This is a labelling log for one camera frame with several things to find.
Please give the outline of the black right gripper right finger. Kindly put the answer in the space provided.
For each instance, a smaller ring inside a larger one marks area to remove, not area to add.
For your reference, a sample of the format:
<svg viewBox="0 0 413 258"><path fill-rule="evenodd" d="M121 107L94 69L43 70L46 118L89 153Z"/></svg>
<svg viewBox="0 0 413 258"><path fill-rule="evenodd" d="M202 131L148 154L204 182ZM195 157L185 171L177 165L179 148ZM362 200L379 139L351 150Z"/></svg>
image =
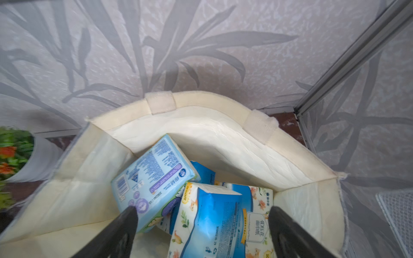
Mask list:
<svg viewBox="0 0 413 258"><path fill-rule="evenodd" d="M278 206L271 207L269 227L277 258L334 257Z"/></svg>

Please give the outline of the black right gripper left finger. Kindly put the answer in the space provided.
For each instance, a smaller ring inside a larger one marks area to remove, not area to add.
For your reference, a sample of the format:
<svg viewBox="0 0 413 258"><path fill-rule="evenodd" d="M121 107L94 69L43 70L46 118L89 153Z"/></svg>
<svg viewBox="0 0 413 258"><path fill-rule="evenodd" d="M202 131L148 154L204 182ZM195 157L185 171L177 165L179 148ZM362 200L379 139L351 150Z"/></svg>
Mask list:
<svg viewBox="0 0 413 258"><path fill-rule="evenodd" d="M128 258L137 225L137 211L135 207L129 206L73 257Z"/></svg>

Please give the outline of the orange floral tissue pack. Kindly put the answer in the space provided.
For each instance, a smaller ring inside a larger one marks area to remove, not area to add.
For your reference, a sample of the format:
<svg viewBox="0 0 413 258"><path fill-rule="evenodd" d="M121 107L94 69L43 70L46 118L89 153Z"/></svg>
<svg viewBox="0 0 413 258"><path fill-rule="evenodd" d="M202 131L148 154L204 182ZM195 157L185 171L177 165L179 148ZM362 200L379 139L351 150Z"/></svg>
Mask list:
<svg viewBox="0 0 413 258"><path fill-rule="evenodd" d="M270 209L273 206L273 190L233 183L223 183L223 186L242 195L233 256L235 258L275 257L268 222Z"/></svg>

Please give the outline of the light blue wipes pack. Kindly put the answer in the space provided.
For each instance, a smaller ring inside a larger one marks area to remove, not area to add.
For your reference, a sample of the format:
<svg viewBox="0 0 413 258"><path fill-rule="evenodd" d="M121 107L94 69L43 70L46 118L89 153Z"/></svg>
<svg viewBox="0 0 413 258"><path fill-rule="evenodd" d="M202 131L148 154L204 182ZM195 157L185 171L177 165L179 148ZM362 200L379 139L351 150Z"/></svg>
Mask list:
<svg viewBox="0 0 413 258"><path fill-rule="evenodd" d="M147 232L180 203L187 182L201 176L176 142L164 135L111 182L118 208L137 211L138 233Z"/></svg>

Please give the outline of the blue white tissue pack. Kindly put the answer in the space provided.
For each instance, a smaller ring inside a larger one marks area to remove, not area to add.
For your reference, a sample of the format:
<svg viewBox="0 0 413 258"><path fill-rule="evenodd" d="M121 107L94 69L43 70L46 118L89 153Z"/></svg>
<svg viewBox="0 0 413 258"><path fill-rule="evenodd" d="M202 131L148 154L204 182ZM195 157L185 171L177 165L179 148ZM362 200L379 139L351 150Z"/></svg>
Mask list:
<svg viewBox="0 0 413 258"><path fill-rule="evenodd" d="M196 161L191 161L191 163L201 177L200 183L210 184L210 185L213 185L215 183L215 175L216 175L215 172L213 172L209 168L203 166L202 164ZM160 230L168 233L169 235L173 234L174 225L175 225L177 216L179 214L180 201L181 200L179 200L176 206L173 207L171 212L167 216L163 217L160 223L157 224L157 227Z"/></svg>

